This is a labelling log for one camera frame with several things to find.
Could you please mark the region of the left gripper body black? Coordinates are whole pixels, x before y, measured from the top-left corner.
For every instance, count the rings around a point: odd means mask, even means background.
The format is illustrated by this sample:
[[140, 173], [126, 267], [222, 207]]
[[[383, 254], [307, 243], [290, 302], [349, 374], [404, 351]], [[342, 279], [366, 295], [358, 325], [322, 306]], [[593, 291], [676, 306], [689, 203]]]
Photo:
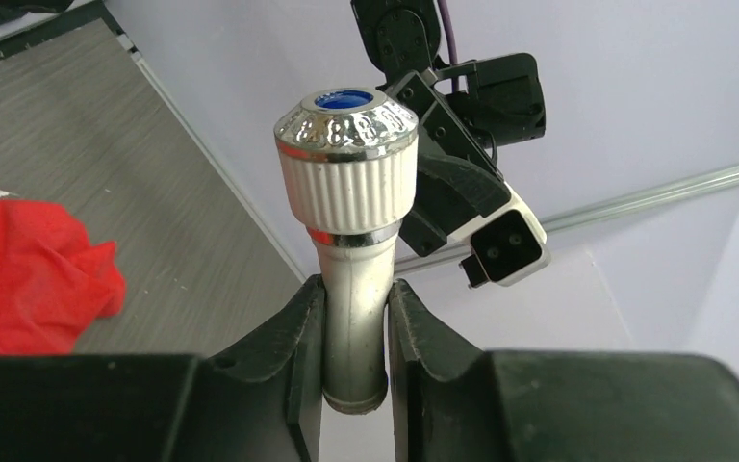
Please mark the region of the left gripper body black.
[[429, 160], [462, 160], [497, 179], [497, 149], [531, 141], [546, 132], [546, 105], [534, 56], [517, 53], [471, 60], [438, 71], [426, 55], [384, 52], [382, 71], [389, 89], [413, 110], [429, 142]]

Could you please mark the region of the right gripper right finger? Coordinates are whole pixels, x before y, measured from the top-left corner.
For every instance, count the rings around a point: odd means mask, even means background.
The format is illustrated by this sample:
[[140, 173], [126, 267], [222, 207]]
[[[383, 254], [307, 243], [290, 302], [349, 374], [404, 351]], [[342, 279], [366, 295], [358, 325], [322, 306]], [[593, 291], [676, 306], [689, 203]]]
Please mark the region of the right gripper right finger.
[[739, 379], [700, 355], [484, 350], [388, 297], [399, 461], [739, 461]]

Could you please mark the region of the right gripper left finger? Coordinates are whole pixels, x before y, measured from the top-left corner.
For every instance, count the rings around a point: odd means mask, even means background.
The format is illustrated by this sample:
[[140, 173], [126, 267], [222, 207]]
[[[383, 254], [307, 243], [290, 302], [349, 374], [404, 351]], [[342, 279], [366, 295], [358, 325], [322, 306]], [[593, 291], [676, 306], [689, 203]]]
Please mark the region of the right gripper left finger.
[[315, 461], [325, 291], [210, 356], [0, 356], [0, 461]]

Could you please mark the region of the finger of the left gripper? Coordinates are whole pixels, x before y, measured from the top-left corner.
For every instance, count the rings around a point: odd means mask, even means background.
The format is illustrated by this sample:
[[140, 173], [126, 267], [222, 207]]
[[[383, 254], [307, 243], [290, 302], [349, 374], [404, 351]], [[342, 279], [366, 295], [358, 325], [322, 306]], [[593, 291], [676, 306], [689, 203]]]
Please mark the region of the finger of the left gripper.
[[460, 227], [510, 199], [511, 190], [488, 168], [448, 155], [419, 155], [415, 202], [400, 237], [418, 256], [429, 256]]

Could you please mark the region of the white faucet with chrome head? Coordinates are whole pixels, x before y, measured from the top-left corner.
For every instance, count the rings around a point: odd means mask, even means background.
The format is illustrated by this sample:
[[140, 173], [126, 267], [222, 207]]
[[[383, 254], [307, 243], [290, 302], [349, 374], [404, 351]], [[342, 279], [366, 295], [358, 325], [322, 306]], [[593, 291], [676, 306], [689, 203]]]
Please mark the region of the white faucet with chrome head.
[[418, 126], [385, 92], [343, 88], [306, 96], [273, 128], [290, 207], [326, 291], [323, 394], [343, 414], [367, 414], [387, 394], [383, 319], [416, 196]]

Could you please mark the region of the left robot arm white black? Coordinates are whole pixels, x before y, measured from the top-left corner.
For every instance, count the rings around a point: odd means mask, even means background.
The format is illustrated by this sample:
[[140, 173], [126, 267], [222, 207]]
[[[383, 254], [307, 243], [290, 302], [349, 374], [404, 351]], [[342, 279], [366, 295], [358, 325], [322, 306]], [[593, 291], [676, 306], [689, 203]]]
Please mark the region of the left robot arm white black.
[[358, 29], [383, 90], [419, 119], [413, 209], [400, 235], [420, 257], [481, 217], [471, 247], [486, 263], [528, 261], [541, 253], [525, 213], [495, 212], [515, 193], [497, 167], [499, 147], [540, 138], [546, 105], [535, 58], [517, 53], [462, 64], [439, 58], [442, 39], [432, 1], [354, 1]]

